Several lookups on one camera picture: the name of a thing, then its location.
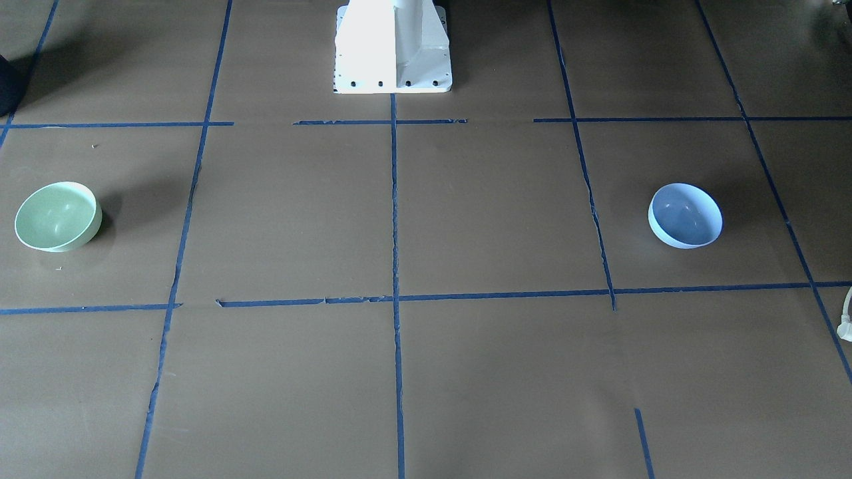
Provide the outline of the blue bowl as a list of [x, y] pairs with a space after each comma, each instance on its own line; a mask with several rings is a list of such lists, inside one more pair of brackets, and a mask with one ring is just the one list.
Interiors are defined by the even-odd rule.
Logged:
[[648, 206], [648, 223], [661, 242], [678, 249], [714, 243], [724, 227], [716, 201], [688, 183], [670, 183], [658, 189]]

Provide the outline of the green bowl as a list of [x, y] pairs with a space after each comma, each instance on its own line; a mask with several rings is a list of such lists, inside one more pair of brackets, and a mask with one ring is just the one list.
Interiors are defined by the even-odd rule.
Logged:
[[19, 206], [13, 230], [31, 249], [61, 253], [88, 243], [102, 223], [103, 207], [91, 189], [63, 181], [34, 191]]

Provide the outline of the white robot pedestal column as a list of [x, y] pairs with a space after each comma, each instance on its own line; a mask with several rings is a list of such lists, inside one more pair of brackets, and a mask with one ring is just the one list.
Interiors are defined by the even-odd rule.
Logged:
[[337, 9], [336, 94], [453, 88], [447, 12], [433, 1], [350, 1]]

